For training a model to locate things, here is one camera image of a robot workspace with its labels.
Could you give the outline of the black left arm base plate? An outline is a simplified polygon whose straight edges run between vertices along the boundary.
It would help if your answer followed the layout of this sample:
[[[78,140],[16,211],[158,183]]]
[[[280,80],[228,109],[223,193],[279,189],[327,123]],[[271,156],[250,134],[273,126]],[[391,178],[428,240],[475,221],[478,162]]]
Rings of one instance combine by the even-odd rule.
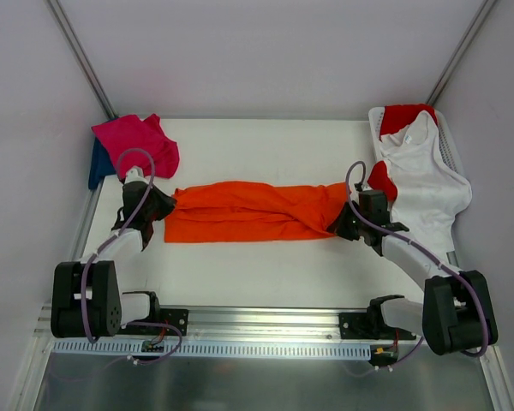
[[[124,328],[120,328],[118,335],[127,336],[158,336],[162,331],[166,336],[175,336],[176,333],[171,329],[157,327],[155,324],[166,324],[179,330],[183,337],[187,334],[189,323],[189,310],[182,308],[161,307],[144,319],[138,319],[128,323]]]

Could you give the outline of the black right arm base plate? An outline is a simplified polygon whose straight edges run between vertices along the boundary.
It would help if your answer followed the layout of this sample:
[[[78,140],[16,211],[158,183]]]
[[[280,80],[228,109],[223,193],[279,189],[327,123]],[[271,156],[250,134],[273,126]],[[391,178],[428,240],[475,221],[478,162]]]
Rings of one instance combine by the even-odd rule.
[[[390,327],[379,314],[367,312],[340,313],[338,328],[343,340],[415,340],[415,335],[411,332]]]

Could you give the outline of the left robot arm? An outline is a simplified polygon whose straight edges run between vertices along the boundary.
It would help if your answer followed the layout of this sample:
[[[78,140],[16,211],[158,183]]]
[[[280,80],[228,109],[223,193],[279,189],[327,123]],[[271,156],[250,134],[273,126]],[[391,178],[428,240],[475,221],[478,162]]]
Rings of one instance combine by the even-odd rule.
[[[129,264],[150,243],[153,224],[175,210],[176,200],[143,181],[124,183],[122,199],[104,243],[55,268],[51,333],[56,338],[85,337],[95,343],[131,324],[144,334],[161,326],[156,293],[128,289],[134,276]]]

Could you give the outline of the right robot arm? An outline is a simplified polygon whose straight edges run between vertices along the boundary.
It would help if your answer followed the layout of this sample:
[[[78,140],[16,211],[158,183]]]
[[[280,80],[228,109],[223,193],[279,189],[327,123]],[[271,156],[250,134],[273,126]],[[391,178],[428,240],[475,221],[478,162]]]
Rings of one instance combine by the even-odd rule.
[[[391,220],[386,195],[361,191],[347,200],[329,232],[362,240],[389,260],[423,292],[421,303],[403,295],[372,299],[364,316],[348,326],[360,337],[382,339],[397,330],[422,337],[437,355],[480,357],[498,340],[487,280],[479,271],[461,271],[425,248],[400,222]]]

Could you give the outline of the orange t shirt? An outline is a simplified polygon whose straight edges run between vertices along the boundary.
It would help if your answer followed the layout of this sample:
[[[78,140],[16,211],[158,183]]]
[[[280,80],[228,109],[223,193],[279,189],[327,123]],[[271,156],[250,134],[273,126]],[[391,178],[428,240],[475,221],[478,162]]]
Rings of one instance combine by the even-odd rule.
[[[342,182],[275,187],[217,182],[177,189],[165,219],[166,243],[306,241],[329,238],[347,201]]]

